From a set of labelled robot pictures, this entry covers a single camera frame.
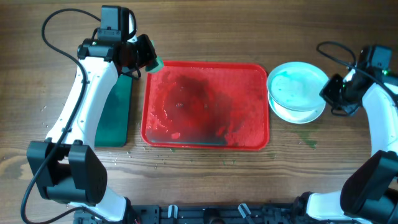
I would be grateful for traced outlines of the green and yellow sponge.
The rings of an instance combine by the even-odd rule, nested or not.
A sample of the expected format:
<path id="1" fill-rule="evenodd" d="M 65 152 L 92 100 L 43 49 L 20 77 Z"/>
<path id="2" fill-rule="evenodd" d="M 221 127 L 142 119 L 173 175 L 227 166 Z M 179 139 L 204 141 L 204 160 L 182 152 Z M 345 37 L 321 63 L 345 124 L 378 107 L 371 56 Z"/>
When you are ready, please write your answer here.
<path id="1" fill-rule="evenodd" d="M 147 73 L 157 73 L 164 68 L 164 62 L 160 56 L 156 56 L 154 61 L 146 66 Z"/>

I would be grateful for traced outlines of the white plate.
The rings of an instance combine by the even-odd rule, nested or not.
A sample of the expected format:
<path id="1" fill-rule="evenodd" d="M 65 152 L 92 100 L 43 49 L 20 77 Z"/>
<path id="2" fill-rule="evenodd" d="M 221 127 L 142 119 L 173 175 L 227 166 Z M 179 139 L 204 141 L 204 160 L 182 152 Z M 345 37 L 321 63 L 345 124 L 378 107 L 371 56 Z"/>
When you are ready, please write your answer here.
<path id="1" fill-rule="evenodd" d="M 313 110 L 309 111 L 295 111 L 291 109 L 284 108 L 280 104 L 278 104 L 272 97 L 271 94 L 268 94 L 268 102 L 271 110 L 281 119 L 284 120 L 313 120 L 317 119 L 323 113 L 326 104 L 322 104 L 316 107 Z"/>
<path id="2" fill-rule="evenodd" d="M 325 103 L 320 92 L 328 80 L 328 76 L 312 64 L 287 62 L 271 71 L 267 89 L 271 98 L 284 108 L 310 111 Z"/>

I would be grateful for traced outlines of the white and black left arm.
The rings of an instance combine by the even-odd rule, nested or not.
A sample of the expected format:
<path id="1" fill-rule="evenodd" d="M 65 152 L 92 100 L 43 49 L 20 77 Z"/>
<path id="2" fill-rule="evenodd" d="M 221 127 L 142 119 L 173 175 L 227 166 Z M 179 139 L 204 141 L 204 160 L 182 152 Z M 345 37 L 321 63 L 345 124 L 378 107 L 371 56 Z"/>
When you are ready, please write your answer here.
<path id="1" fill-rule="evenodd" d="M 138 72 L 158 64 L 153 42 L 142 34 L 127 41 L 85 39 L 75 59 L 75 80 L 58 121 L 44 141 L 32 141 L 27 160 L 33 173 L 21 204 L 37 187 L 45 200 L 69 204 L 66 215 L 82 211 L 99 223 L 140 223 L 128 198 L 108 187 L 106 168 L 94 152 L 95 136 L 106 100 L 127 67 Z"/>

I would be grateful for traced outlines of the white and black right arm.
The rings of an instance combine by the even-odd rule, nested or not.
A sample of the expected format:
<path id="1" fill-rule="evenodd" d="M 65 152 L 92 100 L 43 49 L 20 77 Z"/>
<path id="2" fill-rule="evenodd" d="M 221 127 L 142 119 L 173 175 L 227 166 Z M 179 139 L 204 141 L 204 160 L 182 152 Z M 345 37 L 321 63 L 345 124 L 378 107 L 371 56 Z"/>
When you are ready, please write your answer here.
<path id="1" fill-rule="evenodd" d="M 362 106 L 368 116 L 371 157 L 337 192 L 305 192 L 290 208 L 291 223 L 397 223 L 397 75 L 380 70 L 334 75 L 321 91 L 332 105 Z"/>

